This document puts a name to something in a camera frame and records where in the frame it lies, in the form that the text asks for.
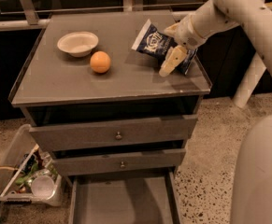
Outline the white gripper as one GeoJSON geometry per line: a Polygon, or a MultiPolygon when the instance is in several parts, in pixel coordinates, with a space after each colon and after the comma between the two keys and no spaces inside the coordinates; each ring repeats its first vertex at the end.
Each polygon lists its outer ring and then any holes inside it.
{"type": "Polygon", "coordinates": [[[185,60],[188,52],[187,49],[197,49],[207,41],[195,31],[193,27],[193,15],[188,15],[180,22],[166,27],[164,33],[170,37],[174,37],[178,45],[170,48],[165,55],[165,60],[159,71],[161,77],[170,75],[185,60]]]}

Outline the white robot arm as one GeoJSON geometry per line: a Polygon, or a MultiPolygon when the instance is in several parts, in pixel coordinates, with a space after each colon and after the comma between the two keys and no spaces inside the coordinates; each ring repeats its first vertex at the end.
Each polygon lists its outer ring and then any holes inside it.
{"type": "MultiPolygon", "coordinates": [[[[161,76],[169,75],[212,35],[240,25],[272,76],[272,10],[265,0],[208,0],[194,13],[165,28],[179,47],[166,56],[161,76]]],[[[247,133],[238,152],[230,224],[272,224],[272,115],[247,133]]]]}

